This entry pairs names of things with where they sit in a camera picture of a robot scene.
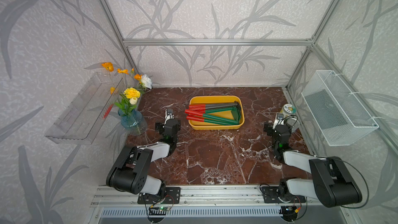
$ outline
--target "white flower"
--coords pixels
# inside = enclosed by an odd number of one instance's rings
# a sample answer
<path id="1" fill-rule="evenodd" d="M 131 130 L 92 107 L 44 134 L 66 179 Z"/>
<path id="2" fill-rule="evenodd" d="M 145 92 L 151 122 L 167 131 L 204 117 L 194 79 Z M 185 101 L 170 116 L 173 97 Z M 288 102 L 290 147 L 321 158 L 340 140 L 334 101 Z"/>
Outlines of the white flower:
<path id="1" fill-rule="evenodd" d="M 132 97 L 130 99 L 130 104 L 135 105 L 137 103 L 138 98 L 137 97 Z"/>
<path id="2" fill-rule="evenodd" d="M 152 80 L 147 75 L 142 76 L 141 82 L 144 85 L 144 87 L 152 89 Z"/>

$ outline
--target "leaf pattern wallpaper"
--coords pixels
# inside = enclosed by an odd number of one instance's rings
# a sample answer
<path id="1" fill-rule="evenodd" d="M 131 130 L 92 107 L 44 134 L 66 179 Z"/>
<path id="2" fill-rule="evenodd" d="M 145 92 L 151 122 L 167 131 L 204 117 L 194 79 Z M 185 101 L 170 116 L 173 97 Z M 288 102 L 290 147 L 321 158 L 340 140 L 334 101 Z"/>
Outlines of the leaf pattern wallpaper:
<path id="1" fill-rule="evenodd" d="M 128 68 L 97 0 L 0 1 L 0 223 L 85 218 L 123 146 L 119 116 L 90 146 L 44 133 L 102 62 Z"/>
<path id="2" fill-rule="evenodd" d="M 107 0 L 124 39 L 310 38 L 331 0 Z M 132 46 L 162 86 L 283 85 L 305 47 Z"/>
<path id="3" fill-rule="evenodd" d="M 318 45 L 398 135 L 398 0 L 343 0 Z"/>
<path id="4" fill-rule="evenodd" d="M 397 17 L 398 0 L 343 0 L 317 43 L 396 132 Z M 327 145 L 301 96 L 318 69 L 326 68 L 312 54 L 290 88 L 305 126 L 315 141 L 312 149 L 321 155 L 339 156 L 364 174 L 370 187 L 370 198 L 365 207 L 356 210 L 362 223 L 395 223 L 398 219 L 397 155 L 377 133 L 344 149 Z M 353 174 L 365 192 L 361 177 Z"/>

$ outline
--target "white wire basket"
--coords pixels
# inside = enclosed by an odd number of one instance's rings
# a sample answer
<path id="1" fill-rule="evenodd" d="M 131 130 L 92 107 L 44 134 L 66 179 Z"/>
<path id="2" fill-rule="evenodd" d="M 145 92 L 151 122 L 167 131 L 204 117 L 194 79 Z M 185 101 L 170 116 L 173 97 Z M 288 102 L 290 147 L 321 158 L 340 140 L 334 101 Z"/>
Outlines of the white wire basket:
<path id="1" fill-rule="evenodd" d="M 346 146 L 379 127 L 333 70 L 317 70 L 301 92 L 330 146 Z"/>

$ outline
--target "glass vase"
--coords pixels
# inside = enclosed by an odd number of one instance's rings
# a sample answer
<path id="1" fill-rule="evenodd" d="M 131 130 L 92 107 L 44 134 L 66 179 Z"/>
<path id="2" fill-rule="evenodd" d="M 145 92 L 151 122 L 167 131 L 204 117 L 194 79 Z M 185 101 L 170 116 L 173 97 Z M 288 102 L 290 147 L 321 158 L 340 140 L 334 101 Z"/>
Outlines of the glass vase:
<path id="1" fill-rule="evenodd" d="M 122 126 L 131 135 L 138 136 L 147 131 L 148 124 L 140 111 L 133 109 L 130 115 L 123 116 L 123 111 L 119 109 L 118 114 L 122 117 Z"/>

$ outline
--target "marble tabletop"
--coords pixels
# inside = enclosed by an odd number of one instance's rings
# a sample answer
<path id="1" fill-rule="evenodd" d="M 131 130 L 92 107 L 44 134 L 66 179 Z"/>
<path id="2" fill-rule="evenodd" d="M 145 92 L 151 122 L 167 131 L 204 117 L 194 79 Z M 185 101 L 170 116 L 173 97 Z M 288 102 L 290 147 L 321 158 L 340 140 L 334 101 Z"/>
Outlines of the marble tabletop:
<path id="1" fill-rule="evenodd" d="M 237 130 L 193 130 L 184 110 L 192 97 L 235 95 L 241 99 L 245 123 Z M 152 144 L 159 139 L 155 122 L 164 121 L 166 109 L 173 109 L 181 120 L 179 142 L 170 157 L 151 163 L 149 175 L 167 185 L 279 183 L 281 178 L 309 175 L 274 159 L 271 138 L 263 132 L 264 122 L 273 122 L 286 98 L 280 87 L 201 87 L 155 88 L 144 94 L 139 111 L 148 123 L 140 136 L 129 136 L 127 143 Z M 293 149 L 308 153 L 297 130 L 290 138 Z"/>

